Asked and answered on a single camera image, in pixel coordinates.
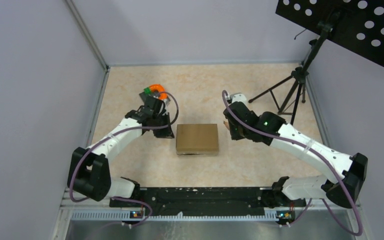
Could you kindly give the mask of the brown cardboard express box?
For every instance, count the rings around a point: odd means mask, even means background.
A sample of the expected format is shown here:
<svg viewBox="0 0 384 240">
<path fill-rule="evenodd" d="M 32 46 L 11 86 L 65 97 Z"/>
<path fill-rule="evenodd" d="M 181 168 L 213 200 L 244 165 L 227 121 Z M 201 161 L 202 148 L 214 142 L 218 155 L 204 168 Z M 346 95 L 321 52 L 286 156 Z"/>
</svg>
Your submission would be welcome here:
<svg viewBox="0 0 384 240">
<path fill-rule="evenodd" d="M 220 151 L 215 123 L 178 124 L 175 138 L 178 156 L 216 156 Z"/>
</svg>

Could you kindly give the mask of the orange utility knife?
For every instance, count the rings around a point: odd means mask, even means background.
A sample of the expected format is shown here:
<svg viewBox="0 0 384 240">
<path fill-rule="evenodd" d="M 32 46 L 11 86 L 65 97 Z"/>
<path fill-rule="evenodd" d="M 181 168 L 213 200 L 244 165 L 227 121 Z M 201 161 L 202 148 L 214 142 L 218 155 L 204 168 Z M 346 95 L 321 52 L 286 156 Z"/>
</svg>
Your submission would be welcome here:
<svg viewBox="0 0 384 240">
<path fill-rule="evenodd" d="M 223 124 L 225 125 L 225 127 L 230 130 L 230 125 L 229 125 L 229 122 L 228 121 L 224 121 Z"/>
</svg>

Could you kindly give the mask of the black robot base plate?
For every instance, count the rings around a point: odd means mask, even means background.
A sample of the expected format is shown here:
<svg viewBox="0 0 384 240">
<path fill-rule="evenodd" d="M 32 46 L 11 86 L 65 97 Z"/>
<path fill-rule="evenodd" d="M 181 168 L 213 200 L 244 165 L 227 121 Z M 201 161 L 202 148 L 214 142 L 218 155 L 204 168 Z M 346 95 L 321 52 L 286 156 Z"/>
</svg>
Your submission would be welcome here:
<svg viewBox="0 0 384 240">
<path fill-rule="evenodd" d="M 111 208 L 144 208 L 152 216 L 262 216 L 265 209 L 305 207 L 304 199 L 289 200 L 267 187 L 148 187 L 133 196 L 138 203 L 110 200 Z"/>
</svg>

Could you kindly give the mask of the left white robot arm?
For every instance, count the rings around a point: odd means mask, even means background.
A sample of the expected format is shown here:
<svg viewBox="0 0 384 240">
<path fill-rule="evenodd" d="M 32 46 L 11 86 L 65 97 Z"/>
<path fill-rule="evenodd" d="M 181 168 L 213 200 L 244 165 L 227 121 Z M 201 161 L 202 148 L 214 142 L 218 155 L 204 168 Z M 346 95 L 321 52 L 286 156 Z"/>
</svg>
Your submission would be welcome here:
<svg viewBox="0 0 384 240">
<path fill-rule="evenodd" d="M 112 177 L 110 164 L 135 139 L 147 131 L 156 138 L 173 139 L 168 103 L 176 98 L 163 91 L 159 97 L 148 95 L 138 109 L 129 111 L 117 126 L 101 140 L 76 148 L 71 156 L 67 179 L 69 198 L 74 203 L 86 200 L 99 202 L 106 198 L 121 198 L 129 207 L 140 202 L 140 184 L 134 180 Z"/>
</svg>

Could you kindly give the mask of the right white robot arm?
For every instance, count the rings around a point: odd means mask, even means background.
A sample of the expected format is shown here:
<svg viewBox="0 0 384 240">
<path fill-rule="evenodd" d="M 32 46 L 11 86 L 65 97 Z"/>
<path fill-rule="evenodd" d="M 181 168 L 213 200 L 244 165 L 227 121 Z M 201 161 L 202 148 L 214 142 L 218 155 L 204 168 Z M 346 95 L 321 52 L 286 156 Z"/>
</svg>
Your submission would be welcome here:
<svg viewBox="0 0 384 240">
<path fill-rule="evenodd" d="M 350 209 L 366 180 L 368 158 L 336 151 L 298 131 L 279 115 L 265 111 L 256 115 L 241 101 L 223 111 L 233 140 L 247 139 L 289 153 L 321 174 L 313 177 L 282 177 L 273 185 L 273 200 L 287 206 L 292 200 L 317 198 Z"/>
</svg>

